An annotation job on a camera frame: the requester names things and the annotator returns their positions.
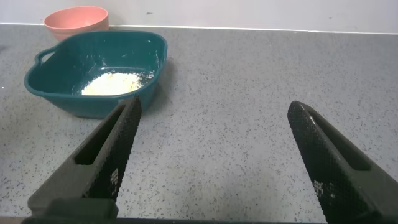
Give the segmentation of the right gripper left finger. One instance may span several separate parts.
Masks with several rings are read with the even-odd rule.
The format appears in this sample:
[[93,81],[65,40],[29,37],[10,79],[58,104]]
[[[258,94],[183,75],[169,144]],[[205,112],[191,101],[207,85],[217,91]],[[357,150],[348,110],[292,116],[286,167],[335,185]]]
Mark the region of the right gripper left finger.
[[41,215],[58,199],[116,201],[141,119],[141,102],[120,102],[58,169],[30,196],[28,207]]

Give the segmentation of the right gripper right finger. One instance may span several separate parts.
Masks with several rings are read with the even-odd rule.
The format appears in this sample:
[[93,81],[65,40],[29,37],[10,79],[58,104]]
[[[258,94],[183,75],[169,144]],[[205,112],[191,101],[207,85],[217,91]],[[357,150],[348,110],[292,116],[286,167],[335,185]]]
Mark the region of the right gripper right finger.
[[328,223],[397,223],[397,181],[309,105],[287,117]]

